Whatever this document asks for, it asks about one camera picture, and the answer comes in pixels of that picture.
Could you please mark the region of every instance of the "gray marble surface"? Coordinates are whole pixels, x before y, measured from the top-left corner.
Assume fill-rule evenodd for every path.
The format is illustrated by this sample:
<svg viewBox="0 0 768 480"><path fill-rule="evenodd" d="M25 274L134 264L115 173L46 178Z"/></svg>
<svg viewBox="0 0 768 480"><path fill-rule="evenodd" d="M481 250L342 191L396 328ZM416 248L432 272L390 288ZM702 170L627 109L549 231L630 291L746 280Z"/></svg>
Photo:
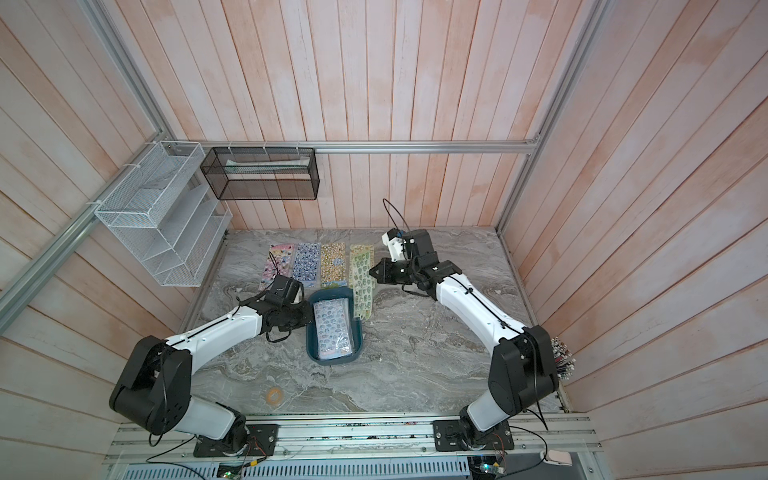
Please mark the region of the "gray marble surface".
<svg viewBox="0 0 768 480"><path fill-rule="evenodd" d="M381 230L255 230L231 234L217 278L197 325L221 316L257 292L270 245L345 242L374 245L386 255ZM451 260L506 313L530 325L518 285L493 229L430 230L441 260ZM192 391L244 413L433 412L456 414L487 388L490 355L451 311L429 298L378 285L373 314L363 325L354 362L321 366L306 354L306 330L285 342L242 342L200 369ZM278 405L266 401L281 389ZM541 403L557 412L554 394Z"/></svg>

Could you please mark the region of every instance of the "blue plastic tray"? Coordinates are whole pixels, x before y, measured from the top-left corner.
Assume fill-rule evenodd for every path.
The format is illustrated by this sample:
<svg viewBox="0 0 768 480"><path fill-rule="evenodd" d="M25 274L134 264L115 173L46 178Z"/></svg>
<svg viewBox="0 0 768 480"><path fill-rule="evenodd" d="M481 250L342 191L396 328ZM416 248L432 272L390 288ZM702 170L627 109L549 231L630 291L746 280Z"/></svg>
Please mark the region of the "blue plastic tray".
<svg viewBox="0 0 768 480"><path fill-rule="evenodd" d="M317 302L336 298L346 298L349 301L349 316L352 318L352 347L354 351L352 355L339 357L338 359L321 360L317 352L317 328L315 323L312 322L306 326L306 353L315 363L320 365L349 363L357 359L362 351L362 322L360 322L359 318L355 317L355 294L351 288L340 286L338 288L329 288L328 290L318 290L310 296L309 302L314 308Z"/></svg>

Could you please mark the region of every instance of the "metal extrusion bar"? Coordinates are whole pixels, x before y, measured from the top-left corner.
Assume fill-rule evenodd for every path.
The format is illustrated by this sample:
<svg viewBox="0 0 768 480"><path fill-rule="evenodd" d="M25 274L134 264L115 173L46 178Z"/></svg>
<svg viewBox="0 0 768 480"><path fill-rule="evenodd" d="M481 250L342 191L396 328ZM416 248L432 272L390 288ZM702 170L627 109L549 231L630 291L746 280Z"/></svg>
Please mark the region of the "metal extrusion bar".
<svg viewBox="0 0 768 480"><path fill-rule="evenodd" d="M382 458L430 457L466 455L466 452L437 452L432 422L457 419L457 416L408 413L336 413L317 415L249 415L247 424L276 423L279 430L275 455L270 460L320 458ZM602 450L589 417L584 414L547 415L549 431L538 418L529 414L516 415L509 421L509 436L516 449L509 453L529 453L531 448L543 448L541 440L524 430L544 437L550 448L569 452L599 452ZM189 434L168 432L160 445L153 449L147 444L147 432L135 424L123 424L114 437L104 459L111 463L142 463L146 458L162 452L190 438ZM164 455L167 462L210 462L231 460L221 458L194 458L192 442ZM493 451L477 451L476 455L492 455Z"/></svg>
<svg viewBox="0 0 768 480"><path fill-rule="evenodd" d="M139 158L152 147L153 144L143 145L133 158ZM16 320L16 317L54 276L59 267L99 224L95 215L98 203L105 199L130 171L130 167L118 171L93 201L86 204L38 256L27 263L26 267L8 282L8 287L0 294L0 334Z"/></svg>
<svg viewBox="0 0 768 480"><path fill-rule="evenodd" d="M168 122L157 106L154 97L150 94L149 87L144 83L144 79L131 60L131 56L125 51L123 42L117 34L118 30L115 28L101 0L78 0L78 3L94 31L101 39L104 48L117 65L118 70L124 74L131 90L136 94L136 99L141 103L155 129L160 134L167 134L172 138L176 138L173 136L173 132L170 131Z"/></svg>
<svg viewBox="0 0 768 480"><path fill-rule="evenodd" d="M590 13L589 20L584 26L584 30L581 32L574 56L568 63L568 68L565 71L565 75L558 86L557 94L554 96L552 106L547 111L547 115L544 119L544 123L537 136L538 143L536 151L523 165L520 171L518 180L515 183L515 188L512 189L512 193L507 199L507 203L504 206L502 216L496 225L496 230L504 231L509 223L509 219L512 216L515 206L520 200L523 188L528 182L531 176L531 172L538 162L538 158L541 156L541 152L544 150L545 145L550 141L551 132L554 129L554 125L557 123L564 106L568 99L571 97L574 86L579 78L580 73L584 70L584 66L587 63L587 58L591 52L596 39L601 32L601 26L607 17L608 12L614 4L614 0L598 0L595 2L592 12Z"/></svg>
<svg viewBox="0 0 768 480"><path fill-rule="evenodd" d="M535 141L201 141L212 147L313 148L317 154L530 154Z"/></svg>

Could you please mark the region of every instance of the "black mounting plate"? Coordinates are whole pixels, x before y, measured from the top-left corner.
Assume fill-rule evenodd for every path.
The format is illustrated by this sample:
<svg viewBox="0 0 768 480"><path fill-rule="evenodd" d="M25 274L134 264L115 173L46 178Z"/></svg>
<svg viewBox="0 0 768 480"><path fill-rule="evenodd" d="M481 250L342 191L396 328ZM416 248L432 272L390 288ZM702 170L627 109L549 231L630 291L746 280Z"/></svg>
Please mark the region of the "black mounting plate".
<svg viewBox="0 0 768 480"><path fill-rule="evenodd" d="M260 457L263 456L262 450L264 450L264 454L268 457L274 455L278 425L275 423L259 423L246 426L248 427L248 446L245 449L244 455ZM196 458L209 458L223 457L225 455L215 446L214 440L198 437L197 444L194 447L194 456Z"/></svg>
<svg viewBox="0 0 768 480"><path fill-rule="evenodd" d="M435 434L435 450L438 452L462 452L471 449L499 451L504 449L508 451L515 448L509 423L506 420L487 432L483 432L476 439L464 438L465 434L460 422L459 419L435 420L432 422L432 431Z"/></svg>

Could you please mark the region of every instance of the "metal grille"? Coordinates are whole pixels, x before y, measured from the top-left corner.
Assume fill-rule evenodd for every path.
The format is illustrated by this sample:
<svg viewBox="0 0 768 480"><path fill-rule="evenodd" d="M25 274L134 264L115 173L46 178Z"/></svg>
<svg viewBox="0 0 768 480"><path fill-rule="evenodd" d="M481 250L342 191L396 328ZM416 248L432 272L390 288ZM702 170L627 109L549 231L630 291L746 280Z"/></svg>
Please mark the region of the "metal grille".
<svg viewBox="0 0 768 480"><path fill-rule="evenodd" d="M199 286L232 218L207 185L187 189L202 160L198 143L155 144L96 211L160 285Z"/></svg>
<svg viewBox="0 0 768 480"><path fill-rule="evenodd" d="M169 147L175 155L168 154ZM155 144L104 199L96 215L107 227L158 228L202 161L198 143Z"/></svg>
<svg viewBox="0 0 768 480"><path fill-rule="evenodd" d="M187 463L206 478L216 478L219 463ZM243 470L243 478L279 478L281 480L331 480L366 478L386 480L394 478L431 478L445 476L469 476L467 457L428 458L348 458L338 460L280 460L263 462ZM163 478L176 480L196 478L185 468L173 465L131 465L123 480Z"/></svg>
<svg viewBox="0 0 768 480"><path fill-rule="evenodd" d="M216 478L216 470L219 468L216 462L195 462L183 465L193 468L205 478ZM153 480L155 478L181 480L199 477L186 468L175 465L131 465L126 469L122 480Z"/></svg>
<svg viewBox="0 0 768 480"><path fill-rule="evenodd" d="M201 170L219 200L315 200L312 148L214 147Z"/></svg>
<svg viewBox="0 0 768 480"><path fill-rule="evenodd" d="M466 457L351 458L264 462L245 468L243 478L331 480L332 478L429 478L469 475Z"/></svg>

